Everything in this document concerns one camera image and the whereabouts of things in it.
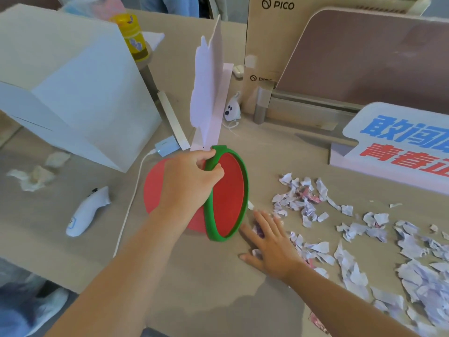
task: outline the beige table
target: beige table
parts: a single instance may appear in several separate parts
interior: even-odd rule
[[[188,120],[190,92],[194,80],[194,54],[200,35],[210,37],[213,21],[136,12],[144,30],[165,32],[166,38],[150,64],[158,87],[165,90],[186,135],[192,137]],[[223,23],[225,61],[244,61],[245,26]],[[229,96],[238,89],[231,82]],[[254,124],[243,118],[231,132],[222,128],[220,144],[236,150],[246,163],[250,178],[250,200],[270,210],[271,198],[286,191],[278,182],[281,173],[298,177],[322,177],[338,204],[351,204],[355,212],[388,212],[391,221],[404,219],[423,232],[434,223],[449,233],[446,218],[448,198],[386,180],[352,173],[327,164],[328,146],[298,130],[275,124]],[[171,134],[163,123],[144,153]],[[8,170],[31,170],[42,164],[53,148],[27,130],[21,130],[0,150],[0,256],[60,285],[81,292],[111,259],[116,239],[134,189],[140,158],[127,174],[73,156],[57,179],[35,193],[22,192]],[[152,156],[143,174],[160,160]],[[146,217],[140,181],[123,242],[137,231]],[[65,228],[80,201],[92,188],[110,186],[112,204],[100,209],[93,225],[79,238],[69,238]],[[388,204],[404,205],[389,209]],[[290,212],[285,226],[301,232],[309,243],[329,241],[335,250],[340,233],[335,225],[350,224],[328,204],[317,206],[330,218],[311,229],[301,226],[297,212]],[[405,258],[395,245],[396,235],[388,227],[388,243],[367,236],[357,237],[344,248],[352,253],[369,283],[379,289],[404,294],[394,269]],[[309,321],[310,310],[283,284],[266,278],[239,261],[237,255],[248,244],[236,234],[228,242],[210,242],[204,235],[186,231],[176,244],[167,271],[155,295],[148,324],[173,337],[183,336],[319,336]],[[339,282],[339,266],[324,265],[333,281]]]

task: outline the white paper box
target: white paper box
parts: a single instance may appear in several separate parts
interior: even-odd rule
[[[0,13],[0,109],[122,172],[161,122],[115,24],[21,4]]]

